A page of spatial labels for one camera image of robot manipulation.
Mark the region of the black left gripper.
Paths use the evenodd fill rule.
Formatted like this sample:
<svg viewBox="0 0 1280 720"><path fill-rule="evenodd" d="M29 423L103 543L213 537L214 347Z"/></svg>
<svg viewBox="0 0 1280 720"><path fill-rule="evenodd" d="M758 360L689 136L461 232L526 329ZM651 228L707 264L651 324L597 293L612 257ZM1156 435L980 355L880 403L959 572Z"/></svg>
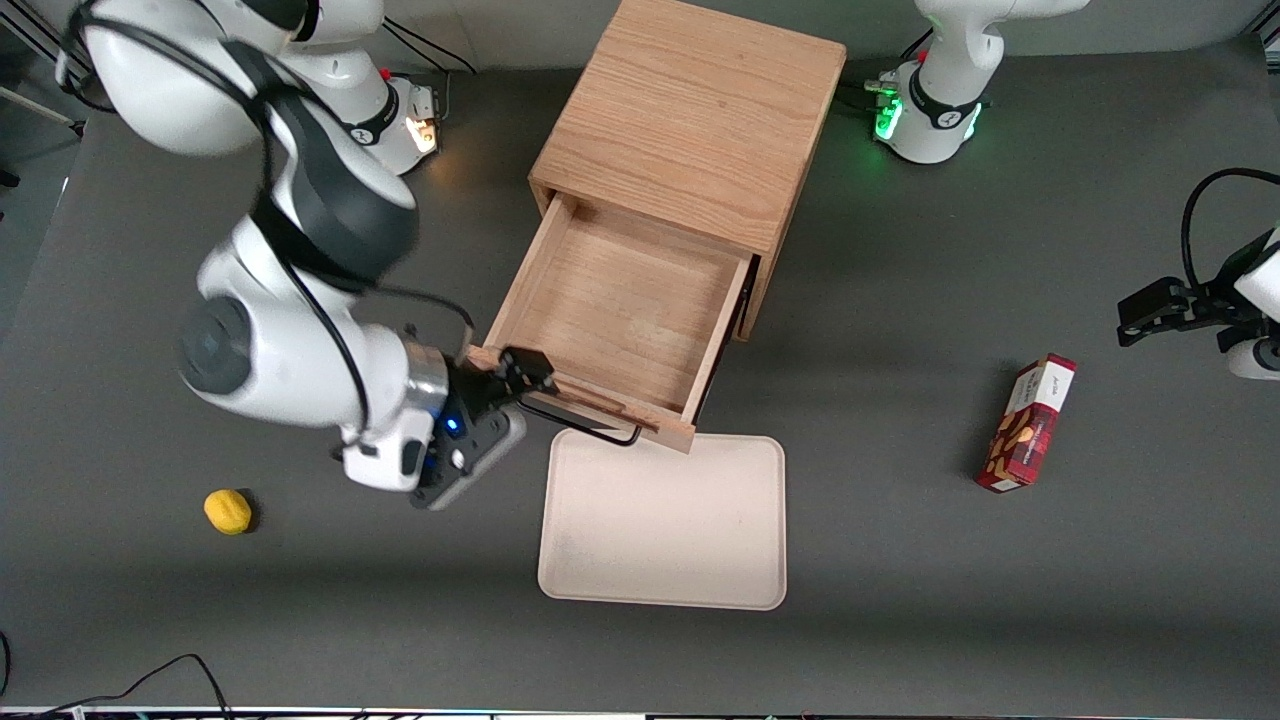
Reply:
<svg viewBox="0 0 1280 720"><path fill-rule="evenodd" d="M1235 288L1243 270L1221 268L1211 281L1153 281L1117 304L1116 340L1128 348L1165 332L1222 327L1221 354L1253 338L1253 305Z"/></svg>

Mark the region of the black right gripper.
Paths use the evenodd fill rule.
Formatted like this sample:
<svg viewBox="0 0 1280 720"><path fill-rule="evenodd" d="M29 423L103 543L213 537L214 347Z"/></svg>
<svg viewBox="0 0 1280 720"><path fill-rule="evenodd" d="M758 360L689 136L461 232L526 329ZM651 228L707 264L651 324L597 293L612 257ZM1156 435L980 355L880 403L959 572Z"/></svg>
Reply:
<svg viewBox="0 0 1280 720"><path fill-rule="evenodd" d="M442 437L521 437L522 418L508 406L538 387L554 387L556 369L541 351L502 350L495 368L481 369L462 357L445 357L448 395L442 409Z"/></svg>

